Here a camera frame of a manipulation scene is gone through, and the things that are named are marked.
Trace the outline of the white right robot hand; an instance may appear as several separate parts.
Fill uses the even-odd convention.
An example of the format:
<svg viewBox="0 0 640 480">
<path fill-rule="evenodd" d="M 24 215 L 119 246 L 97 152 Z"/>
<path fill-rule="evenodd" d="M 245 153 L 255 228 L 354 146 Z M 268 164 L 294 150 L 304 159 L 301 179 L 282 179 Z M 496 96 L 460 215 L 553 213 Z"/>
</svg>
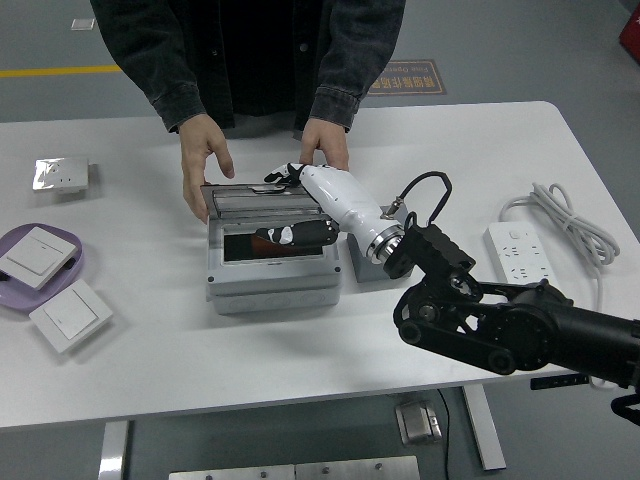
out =
<svg viewBox="0 0 640 480">
<path fill-rule="evenodd" d="M 334 243 L 338 233 L 346 232 L 355 237 L 364 257 L 380 263 L 403 235 L 400 224 L 385 218 L 371 194 L 345 170 L 288 163 L 272 171 L 264 181 L 303 187 L 329 216 L 327 220 L 257 229 L 255 236 L 270 243 L 293 248 L 318 247 Z"/>
</svg>

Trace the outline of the person's right hand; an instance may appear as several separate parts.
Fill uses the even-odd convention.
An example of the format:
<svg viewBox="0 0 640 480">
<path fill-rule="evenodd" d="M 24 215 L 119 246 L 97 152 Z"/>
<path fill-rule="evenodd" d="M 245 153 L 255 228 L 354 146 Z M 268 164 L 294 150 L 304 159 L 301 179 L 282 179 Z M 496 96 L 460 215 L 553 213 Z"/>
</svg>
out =
<svg viewBox="0 0 640 480">
<path fill-rule="evenodd" d="M 207 183 L 205 168 L 213 155 L 225 178 L 235 177 L 234 164 L 226 138 L 218 124 L 207 114 L 198 114 L 178 128 L 183 174 L 183 198 L 194 216 L 207 222 L 208 208 L 201 187 Z"/>
</svg>

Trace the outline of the person's left hand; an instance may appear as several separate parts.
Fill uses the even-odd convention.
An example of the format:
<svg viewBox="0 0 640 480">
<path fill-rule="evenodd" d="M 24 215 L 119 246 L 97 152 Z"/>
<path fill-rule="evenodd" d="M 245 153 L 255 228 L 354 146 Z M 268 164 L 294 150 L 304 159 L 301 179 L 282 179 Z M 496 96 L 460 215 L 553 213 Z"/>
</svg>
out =
<svg viewBox="0 0 640 480">
<path fill-rule="evenodd" d="M 313 164 L 316 150 L 323 153 L 329 166 L 344 171 L 349 170 L 349 151 L 343 126 L 310 118 L 302 133 L 299 162 L 306 165 Z"/>
</svg>

